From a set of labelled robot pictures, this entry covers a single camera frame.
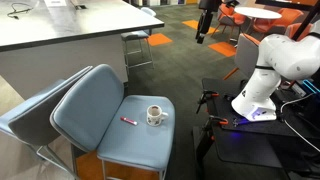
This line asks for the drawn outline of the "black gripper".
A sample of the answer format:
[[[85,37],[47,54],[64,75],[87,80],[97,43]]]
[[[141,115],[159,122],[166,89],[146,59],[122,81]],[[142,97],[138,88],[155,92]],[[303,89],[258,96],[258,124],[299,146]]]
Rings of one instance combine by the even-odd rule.
[[[197,32],[195,39],[198,44],[202,44],[205,35],[209,31],[213,13],[218,11],[221,0],[200,0],[199,9],[202,10],[200,19],[198,21]]]

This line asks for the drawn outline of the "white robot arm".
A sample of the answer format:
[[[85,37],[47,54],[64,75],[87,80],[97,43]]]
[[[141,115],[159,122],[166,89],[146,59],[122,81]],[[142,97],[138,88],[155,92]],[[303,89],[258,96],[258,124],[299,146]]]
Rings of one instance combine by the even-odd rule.
[[[251,122],[275,120],[276,106],[270,99],[281,77],[301,80],[320,67],[320,20],[300,41],[271,34],[259,44],[253,74],[239,95],[231,101],[233,110]]]

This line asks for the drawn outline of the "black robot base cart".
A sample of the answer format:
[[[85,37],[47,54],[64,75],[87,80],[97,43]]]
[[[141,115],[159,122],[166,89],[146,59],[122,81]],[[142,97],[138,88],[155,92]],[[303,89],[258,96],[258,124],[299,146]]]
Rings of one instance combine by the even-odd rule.
[[[210,115],[226,118],[228,125],[213,128],[212,141],[202,127],[193,129],[198,165],[211,147],[225,162],[264,166],[319,179],[319,130],[292,107],[285,107],[276,121],[250,123],[231,108],[231,97],[240,91],[239,82],[204,78],[202,91],[219,93],[204,103]]]

